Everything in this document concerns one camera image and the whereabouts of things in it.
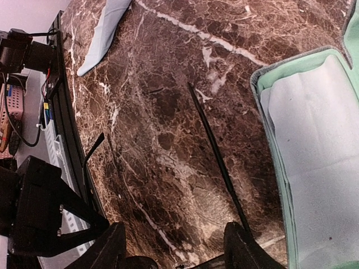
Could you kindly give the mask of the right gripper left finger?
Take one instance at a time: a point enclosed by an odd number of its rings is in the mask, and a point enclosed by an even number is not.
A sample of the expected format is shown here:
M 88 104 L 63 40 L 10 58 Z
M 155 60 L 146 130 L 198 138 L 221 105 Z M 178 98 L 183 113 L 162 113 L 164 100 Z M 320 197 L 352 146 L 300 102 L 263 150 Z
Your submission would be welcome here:
M 114 222 L 77 260 L 66 268 L 116 268 L 126 258 L 126 231 L 122 222 Z

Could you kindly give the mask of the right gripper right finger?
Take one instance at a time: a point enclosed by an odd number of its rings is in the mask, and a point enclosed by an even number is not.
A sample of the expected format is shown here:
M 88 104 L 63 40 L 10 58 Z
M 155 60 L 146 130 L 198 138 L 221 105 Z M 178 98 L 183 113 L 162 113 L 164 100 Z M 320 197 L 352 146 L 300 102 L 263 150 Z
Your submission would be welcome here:
M 284 268 L 237 222 L 228 222 L 225 226 L 224 264 L 225 268 Z

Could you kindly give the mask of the grey glasses case green lining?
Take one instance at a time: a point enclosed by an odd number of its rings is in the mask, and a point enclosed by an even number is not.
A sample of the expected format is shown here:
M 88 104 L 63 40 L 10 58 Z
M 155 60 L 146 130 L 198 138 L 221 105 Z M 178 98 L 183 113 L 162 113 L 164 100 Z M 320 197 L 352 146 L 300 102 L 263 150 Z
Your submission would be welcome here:
M 278 184 L 289 268 L 358 267 L 358 2 L 343 51 L 255 71 L 251 89 Z

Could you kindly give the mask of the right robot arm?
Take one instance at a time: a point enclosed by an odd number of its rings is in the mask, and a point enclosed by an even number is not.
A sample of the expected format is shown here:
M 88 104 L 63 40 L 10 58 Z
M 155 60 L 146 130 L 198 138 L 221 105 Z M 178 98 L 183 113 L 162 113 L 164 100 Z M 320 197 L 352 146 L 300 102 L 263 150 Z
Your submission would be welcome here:
M 61 169 L 29 156 L 16 171 L 1 169 L 1 235 L 8 239 L 2 268 L 39 268 L 91 242 L 70 268 L 157 268 L 146 256 L 128 256 L 122 222 L 110 223 L 62 179 Z

